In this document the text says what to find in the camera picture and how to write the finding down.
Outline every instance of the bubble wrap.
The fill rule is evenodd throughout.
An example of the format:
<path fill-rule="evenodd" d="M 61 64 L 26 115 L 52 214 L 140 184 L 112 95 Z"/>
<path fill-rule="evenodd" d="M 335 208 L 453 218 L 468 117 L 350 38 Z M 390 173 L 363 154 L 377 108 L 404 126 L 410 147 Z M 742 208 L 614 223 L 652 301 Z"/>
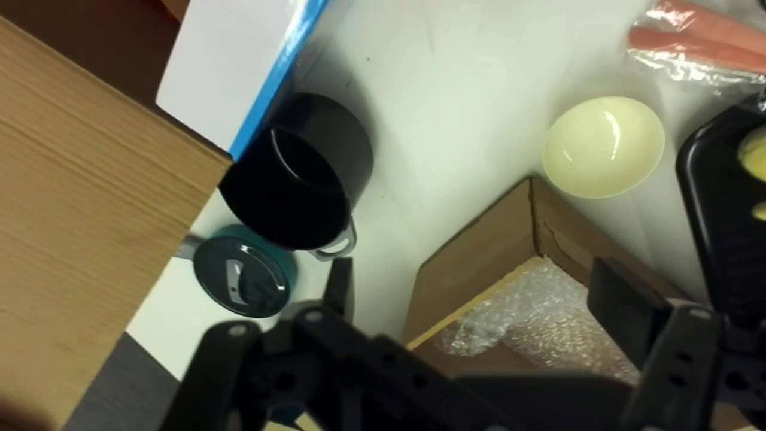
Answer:
<path fill-rule="evenodd" d="M 586 309 L 586 288 L 548 258 L 448 325 L 435 343 L 456 356 L 477 356 L 502 343 L 545 369 L 639 378 Z"/>

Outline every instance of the white table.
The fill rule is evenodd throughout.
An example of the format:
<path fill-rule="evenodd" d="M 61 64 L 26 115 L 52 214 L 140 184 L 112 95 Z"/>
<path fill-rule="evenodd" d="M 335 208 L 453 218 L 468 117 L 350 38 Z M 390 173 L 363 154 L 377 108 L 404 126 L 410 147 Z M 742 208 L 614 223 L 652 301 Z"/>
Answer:
<path fill-rule="evenodd" d="M 623 247 L 705 297 L 675 181 L 675 148 L 719 109 L 636 72 L 623 38 L 647 0 L 355 0 L 302 88 L 355 108 L 377 144 L 357 205 L 355 323 L 401 336 L 420 263 L 496 196 L 539 171 L 545 126 L 567 105 L 635 95 L 666 120 L 658 173 L 627 196 L 577 202 Z M 196 234 L 234 223 L 216 193 Z M 300 257 L 296 297 L 319 297 L 326 263 Z M 200 336 L 234 319 L 213 305 L 186 261 L 171 261 L 129 333 L 174 375 Z"/>

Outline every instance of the orange object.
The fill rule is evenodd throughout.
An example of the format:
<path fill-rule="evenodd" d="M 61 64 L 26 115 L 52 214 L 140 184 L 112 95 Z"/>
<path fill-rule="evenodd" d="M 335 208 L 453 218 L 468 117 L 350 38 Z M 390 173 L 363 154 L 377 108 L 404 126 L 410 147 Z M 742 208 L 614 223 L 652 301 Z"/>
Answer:
<path fill-rule="evenodd" d="M 669 54 L 672 60 L 699 63 L 732 72 L 766 75 L 766 54 L 699 38 L 696 33 L 670 33 L 636 26 L 627 33 L 627 46 L 664 57 Z"/>
<path fill-rule="evenodd" d="M 763 30 L 688 0 L 661 0 L 658 5 L 652 6 L 650 16 L 658 16 L 669 22 L 672 29 L 683 33 L 693 33 L 696 38 L 707 38 L 707 40 L 725 44 L 739 50 L 766 54 Z"/>

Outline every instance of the blue edge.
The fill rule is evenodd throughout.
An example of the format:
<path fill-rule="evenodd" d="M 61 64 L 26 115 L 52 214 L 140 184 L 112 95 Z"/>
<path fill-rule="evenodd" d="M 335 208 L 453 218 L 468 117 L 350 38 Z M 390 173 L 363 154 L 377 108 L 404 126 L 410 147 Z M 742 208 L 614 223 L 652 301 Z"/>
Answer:
<path fill-rule="evenodd" d="M 246 150 L 252 136 L 258 131 L 262 120 L 270 105 L 270 101 L 276 99 L 276 93 L 280 91 L 286 76 L 290 75 L 296 54 L 302 53 L 302 47 L 308 40 L 308 33 L 314 30 L 314 26 L 322 20 L 322 11 L 326 10 L 329 0 L 308 0 L 302 24 L 295 29 L 295 33 L 287 36 L 286 47 L 278 57 L 278 63 L 270 68 L 269 80 L 263 82 L 263 88 L 258 93 L 258 99 L 255 101 L 255 105 L 250 108 L 234 144 L 231 148 L 233 160 L 240 160 L 243 154 Z"/>

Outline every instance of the black cup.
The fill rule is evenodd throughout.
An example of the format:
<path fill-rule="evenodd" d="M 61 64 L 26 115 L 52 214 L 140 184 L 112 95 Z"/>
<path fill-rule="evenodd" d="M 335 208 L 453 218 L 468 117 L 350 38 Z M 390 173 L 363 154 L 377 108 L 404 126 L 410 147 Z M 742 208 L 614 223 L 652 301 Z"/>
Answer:
<path fill-rule="evenodd" d="M 231 168 L 220 193 L 269 241 L 338 257 L 355 247 L 352 211 L 372 168 L 361 123 L 330 99 L 296 93 Z M 324 252 L 342 238 L 341 252 Z"/>

